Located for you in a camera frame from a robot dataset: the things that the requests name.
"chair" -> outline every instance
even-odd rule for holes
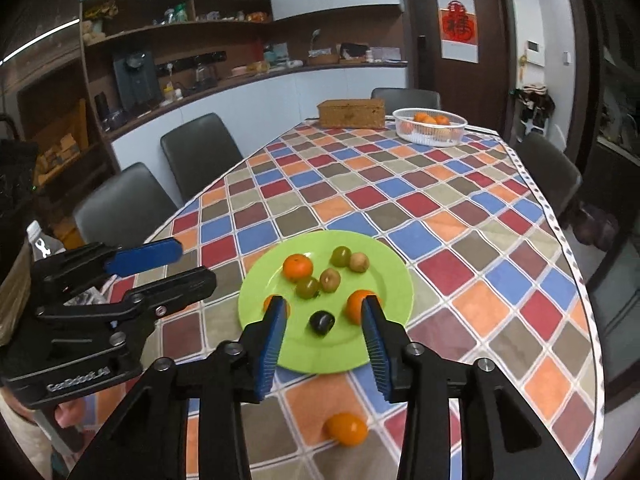
[[[86,243],[130,248],[144,243],[176,210],[148,167],[137,162],[103,183],[73,215]]]
[[[162,136],[160,144],[185,202],[242,160],[217,114],[178,126]]]
[[[580,171],[563,152],[534,132],[519,142],[515,150],[558,216],[580,187]]]
[[[372,99],[384,99],[385,114],[391,115],[400,108],[433,108],[440,110],[440,94],[415,88],[374,88]]]

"poster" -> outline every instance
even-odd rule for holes
[[[474,0],[437,0],[442,57],[478,62],[478,20]]]

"white plastic basket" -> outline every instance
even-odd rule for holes
[[[428,113],[434,118],[438,115],[445,116],[450,125],[417,123],[414,121],[414,115],[418,112]],[[393,116],[396,120],[398,137],[427,146],[455,146],[459,144],[465,133],[465,126],[468,125],[467,120],[459,115],[432,108],[400,108],[393,113]]]

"checkered tablecloth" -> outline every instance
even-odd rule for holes
[[[132,286],[198,265],[218,288],[208,300],[163,319],[145,347],[203,358],[237,338],[238,290],[260,256],[316,229],[363,233],[393,248],[410,270],[415,301],[407,331],[442,357],[498,363],[551,430],[581,478],[590,478],[602,439],[600,344],[584,283],[546,200],[499,137],[468,131],[463,144],[430,148],[385,130],[323,130],[307,121],[242,162],[156,233],[184,256],[114,284]],[[96,428],[129,384],[89,400]],[[322,429],[337,412],[370,427],[364,444],[336,446]],[[306,376],[282,368],[259,406],[242,407],[254,479],[396,477],[404,405],[378,393],[369,365]],[[460,422],[450,403],[451,478],[460,478]],[[190,405],[187,468],[197,476],[198,403]]]

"plate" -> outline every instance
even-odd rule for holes
[[[336,247],[346,246],[352,252],[369,257],[370,267],[359,274],[329,263]],[[306,254],[314,263],[315,278],[328,267],[340,272],[340,286],[331,294],[324,292],[311,300],[295,294],[295,285],[282,275],[282,263],[290,254]],[[369,355],[359,325],[342,313],[349,295],[358,289],[375,292],[382,300],[386,318],[405,325],[414,305],[414,286],[404,262],[382,242],[350,231],[316,231],[286,240],[265,253],[242,282],[238,298],[240,324],[259,321],[264,315],[262,304],[270,294],[279,294],[290,305],[284,341],[278,364],[296,372],[331,374],[344,372],[369,362]],[[335,326],[324,337],[308,326],[309,317],[318,310],[335,316]]]

